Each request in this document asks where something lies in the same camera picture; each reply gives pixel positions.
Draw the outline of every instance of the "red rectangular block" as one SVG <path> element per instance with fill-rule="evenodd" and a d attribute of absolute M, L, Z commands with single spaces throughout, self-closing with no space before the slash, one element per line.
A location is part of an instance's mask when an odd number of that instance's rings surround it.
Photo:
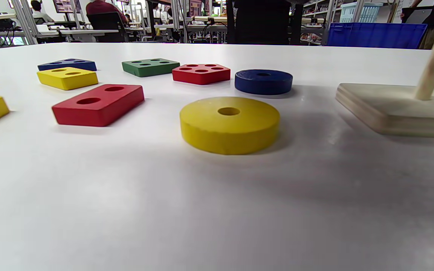
<path fill-rule="evenodd" d="M 104 127 L 143 102 L 139 85 L 105 84 L 52 107 L 61 125 Z"/>
<path fill-rule="evenodd" d="M 231 79 L 231 69 L 218 64 L 187 64 L 172 70 L 174 81 L 206 85 Z"/>

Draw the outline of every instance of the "wooden base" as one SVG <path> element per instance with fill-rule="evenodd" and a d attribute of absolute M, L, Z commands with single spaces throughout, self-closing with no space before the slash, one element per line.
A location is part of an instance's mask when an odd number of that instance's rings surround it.
<path fill-rule="evenodd" d="M 416 87 L 340 84 L 336 99 L 380 134 L 434 137 L 432 100 L 414 99 Z"/>

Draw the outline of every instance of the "blue plastic bin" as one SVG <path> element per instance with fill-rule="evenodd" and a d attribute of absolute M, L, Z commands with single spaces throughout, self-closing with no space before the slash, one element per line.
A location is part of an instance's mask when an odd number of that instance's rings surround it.
<path fill-rule="evenodd" d="M 327 46 L 416 49 L 426 24 L 334 23 Z"/>

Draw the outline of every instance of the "green rectangular block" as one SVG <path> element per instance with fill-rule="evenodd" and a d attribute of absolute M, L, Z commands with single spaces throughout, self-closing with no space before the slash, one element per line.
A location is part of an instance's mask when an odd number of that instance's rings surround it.
<path fill-rule="evenodd" d="M 163 58 L 142 59 L 122 62 L 125 72 L 138 77 L 148 77 L 161 74 L 172 73 L 176 67 L 180 67 L 179 62 Z"/>

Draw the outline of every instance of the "blue trapezoid block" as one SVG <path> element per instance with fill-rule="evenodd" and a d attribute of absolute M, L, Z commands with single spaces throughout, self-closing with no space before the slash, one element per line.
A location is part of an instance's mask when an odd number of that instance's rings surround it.
<path fill-rule="evenodd" d="M 59 69 L 62 67 L 74 67 L 77 69 L 96 71 L 95 62 L 77 58 L 68 58 L 64 60 L 41 64 L 38 65 L 38 70 Z"/>

